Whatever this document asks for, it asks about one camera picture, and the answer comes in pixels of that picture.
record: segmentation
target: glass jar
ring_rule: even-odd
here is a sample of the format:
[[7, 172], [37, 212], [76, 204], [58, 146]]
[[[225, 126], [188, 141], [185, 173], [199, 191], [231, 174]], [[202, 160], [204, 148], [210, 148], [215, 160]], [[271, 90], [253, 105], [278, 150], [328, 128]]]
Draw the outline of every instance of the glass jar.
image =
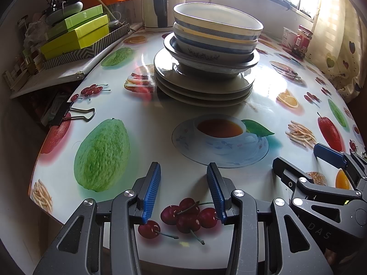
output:
[[310, 30], [300, 25], [298, 27], [296, 42], [292, 49], [293, 54], [303, 59], [306, 56], [312, 36], [313, 33]]

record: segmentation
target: curtain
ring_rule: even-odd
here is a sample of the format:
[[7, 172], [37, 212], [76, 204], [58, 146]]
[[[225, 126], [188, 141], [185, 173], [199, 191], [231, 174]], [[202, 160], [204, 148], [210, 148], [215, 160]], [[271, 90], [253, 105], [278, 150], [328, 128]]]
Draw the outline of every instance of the curtain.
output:
[[306, 56], [346, 102], [358, 96], [367, 74], [367, 29], [349, 0], [320, 0]]

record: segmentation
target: electric kettle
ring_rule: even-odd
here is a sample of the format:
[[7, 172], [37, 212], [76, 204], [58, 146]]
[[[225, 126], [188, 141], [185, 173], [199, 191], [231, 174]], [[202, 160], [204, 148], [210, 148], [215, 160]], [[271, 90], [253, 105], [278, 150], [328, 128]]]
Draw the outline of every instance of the electric kettle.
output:
[[148, 32], [172, 31], [173, 7], [186, 0], [143, 0], [143, 24]]

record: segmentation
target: yellow box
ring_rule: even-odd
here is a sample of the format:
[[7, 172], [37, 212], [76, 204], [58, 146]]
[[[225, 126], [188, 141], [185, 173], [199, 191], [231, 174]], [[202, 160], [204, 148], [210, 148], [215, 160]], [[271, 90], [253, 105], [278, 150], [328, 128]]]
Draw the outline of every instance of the yellow box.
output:
[[62, 45], [75, 42], [79, 40], [80, 38], [86, 36], [90, 32], [108, 24], [108, 16], [104, 15], [97, 19], [91, 20], [88, 23], [85, 23], [84, 25], [77, 27], [76, 29], [69, 31], [54, 40], [51, 40], [50, 42], [44, 44], [41, 46], [41, 52], [43, 54], [48, 53], [52, 51], [53, 49], [56, 49], [58, 47], [61, 47]]
[[64, 44], [43, 54], [45, 55], [46, 60], [50, 60], [52, 58], [61, 56], [62, 54], [72, 52], [73, 50], [88, 47], [103, 38], [104, 36], [107, 36], [109, 33], [110, 31], [108, 25], [104, 25], [83, 36], [82, 38], [78, 38], [75, 41]]

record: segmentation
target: bowl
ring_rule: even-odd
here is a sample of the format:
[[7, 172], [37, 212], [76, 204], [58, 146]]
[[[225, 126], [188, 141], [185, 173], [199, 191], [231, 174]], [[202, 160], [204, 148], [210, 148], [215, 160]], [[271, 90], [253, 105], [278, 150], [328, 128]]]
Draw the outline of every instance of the bowl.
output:
[[184, 32], [177, 23], [173, 32], [181, 50], [193, 57], [204, 58], [221, 63], [242, 63], [248, 59], [257, 46], [257, 39], [246, 44], [236, 44], [217, 39], [206, 38]]
[[207, 39], [216, 39], [216, 40], [221, 41], [221, 43], [223, 43], [223, 41], [224, 41], [224, 42], [235, 43], [235, 44], [250, 44], [250, 43], [254, 43], [254, 41], [257, 40], [257, 39], [254, 39], [254, 40], [240, 40], [240, 39], [225, 38], [225, 37], [220, 37], [220, 36], [216, 36], [216, 35], [206, 34], [206, 33], [202, 33], [202, 32], [198, 32], [198, 31], [192, 30], [192, 29], [188, 29], [186, 27], [181, 26], [179, 23], [176, 23], [176, 26], [181, 31], [183, 31], [185, 33], [196, 35], [196, 36], [200, 36], [200, 37], [205, 37]]
[[255, 40], [264, 28], [254, 17], [222, 5], [183, 3], [173, 8], [176, 23], [208, 35]]
[[198, 59], [190, 55], [185, 54], [181, 51], [177, 44], [177, 40], [174, 33], [166, 36], [163, 41], [164, 47], [170, 52], [171, 56], [175, 58], [180, 64], [207, 71], [216, 74], [238, 74], [240, 72], [246, 71], [251, 67], [254, 67], [259, 63], [260, 55], [257, 50], [254, 50], [250, 57], [243, 63], [235, 64], [220, 64], [215, 61], [207, 61], [204, 59]]

